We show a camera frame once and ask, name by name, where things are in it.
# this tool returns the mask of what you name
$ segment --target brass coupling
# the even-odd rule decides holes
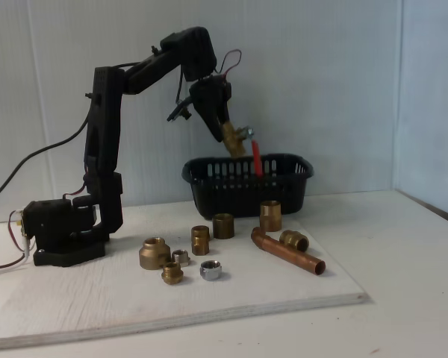
[[[234,216],[231,214],[214,215],[212,218],[212,234],[215,239],[234,237]]]
[[[252,241],[261,250],[267,251],[269,254],[280,257],[281,259],[292,263],[312,274],[320,275],[326,270],[326,263],[305,252],[296,250],[289,246],[285,246],[272,237],[266,235],[265,231],[259,227],[252,230]]]
[[[150,237],[140,249],[140,266],[145,270],[158,270],[171,261],[171,249],[162,237]]]
[[[261,229],[274,232],[282,229],[281,203],[278,201],[263,201],[261,215],[259,216]]]
[[[167,263],[163,266],[161,277],[168,285],[176,285],[177,283],[180,283],[183,276],[184,273],[181,270],[181,265],[178,263]]]
[[[281,233],[279,241],[286,246],[302,252],[307,251],[309,245],[308,237],[306,235],[302,235],[299,231],[292,230],[286,230]]]
[[[193,254],[204,256],[209,254],[209,227],[200,225],[191,229]]]

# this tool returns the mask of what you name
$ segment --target black plastic basket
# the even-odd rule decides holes
[[[268,154],[261,159],[262,178],[255,175],[252,157],[208,157],[187,162],[182,177],[191,184],[199,213],[206,219],[218,213],[259,216],[260,203],[266,200],[280,201],[283,214],[299,211],[307,179],[314,175],[312,165],[293,154]]]

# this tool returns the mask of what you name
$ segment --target white board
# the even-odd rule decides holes
[[[308,236],[309,253],[326,261],[314,276],[259,250],[250,233],[258,219],[237,219],[236,236],[211,241],[205,257],[191,254],[184,280],[168,286],[161,271],[139,266],[138,250],[149,236],[162,236],[171,250],[191,251],[190,229],[207,224],[193,203],[125,210],[125,226],[108,255],[71,267],[33,267],[0,312],[0,349],[160,330],[266,313],[362,302],[362,288],[291,218],[283,228]],[[280,233],[271,233],[278,239]],[[219,260],[222,277],[199,275],[199,264]]]

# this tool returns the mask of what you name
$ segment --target red wire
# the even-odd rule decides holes
[[[15,244],[15,246],[16,246],[21,252],[23,252],[23,250],[18,246],[18,243],[17,243],[16,240],[15,240],[15,236],[13,235],[12,227],[10,226],[10,222],[11,222],[11,219],[12,219],[12,215],[13,215],[14,213],[15,213],[15,210],[12,211],[12,212],[10,213],[10,216],[8,217],[8,232],[10,233],[10,236],[11,236],[11,238],[12,238],[13,243]],[[0,265],[0,269],[5,269],[5,268],[7,268],[7,267],[13,266],[13,265],[19,263],[20,261],[22,261],[24,258],[25,258],[25,254],[22,254],[22,256],[21,256],[18,260],[13,261],[12,263],[6,263],[5,265]]]
[[[252,141],[252,154],[254,154],[255,175],[261,178],[263,175],[261,153],[259,152],[259,144],[254,140]]]
[[[12,215],[14,213],[15,213],[15,210],[10,213],[10,216],[8,216],[8,232],[10,233],[10,237],[12,238],[13,243],[15,244],[16,248],[18,248],[21,252],[23,252],[22,248],[19,247],[18,242],[16,242],[15,235],[13,235],[12,227],[10,225],[10,222],[12,220]]]
[[[16,263],[19,263],[20,261],[22,261],[24,258],[25,258],[25,254],[22,254],[22,256],[18,260],[13,261],[12,263],[7,263],[5,265],[0,265],[0,269],[5,269],[7,267],[13,266]]]
[[[65,193],[63,194],[63,199],[66,199],[66,196],[67,196],[67,195],[74,196],[74,195],[81,194],[81,192],[84,190],[85,187],[86,187],[86,186],[85,186],[84,183],[83,183],[83,186],[82,186],[79,190],[77,190],[76,192],[65,192]]]
[[[231,50],[231,51],[229,51],[229,52],[225,55],[224,60],[225,60],[225,58],[227,57],[227,55],[230,54],[230,53],[232,53],[232,52],[239,52],[239,60],[238,60],[238,62],[237,62],[236,64],[232,65],[231,67],[229,67],[229,68],[224,72],[224,78],[227,76],[227,74],[228,74],[229,71],[231,71],[234,67],[236,67],[237,65],[239,65],[239,63],[240,63],[240,59],[242,58],[242,51],[241,51],[240,49],[236,48],[235,50]]]

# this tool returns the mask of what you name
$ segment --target gray wall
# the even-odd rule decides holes
[[[172,31],[208,28],[230,72],[236,125],[261,151],[300,154],[308,194],[390,189],[400,0],[0,0],[0,183],[21,157],[84,120],[93,70],[147,57]],[[190,200],[181,167],[225,155],[202,120],[166,123],[178,70],[122,103],[118,171],[126,205]],[[84,135],[33,159],[0,196],[0,220],[81,186]]]
[[[405,0],[396,186],[448,212],[448,0]]]

